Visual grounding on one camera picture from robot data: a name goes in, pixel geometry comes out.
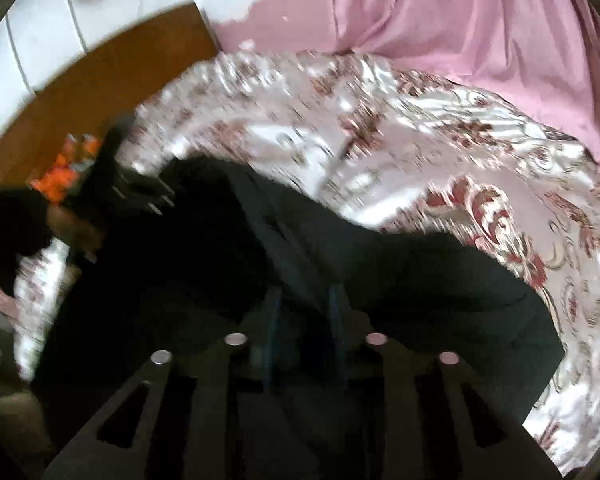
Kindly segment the person left hand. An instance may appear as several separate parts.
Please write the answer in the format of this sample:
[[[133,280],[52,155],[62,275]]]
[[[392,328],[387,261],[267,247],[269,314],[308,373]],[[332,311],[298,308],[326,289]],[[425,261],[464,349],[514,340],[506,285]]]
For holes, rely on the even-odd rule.
[[[46,222],[53,234],[72,248],[94,252],[100,246],[97,231],[64,206],[48,206]]]

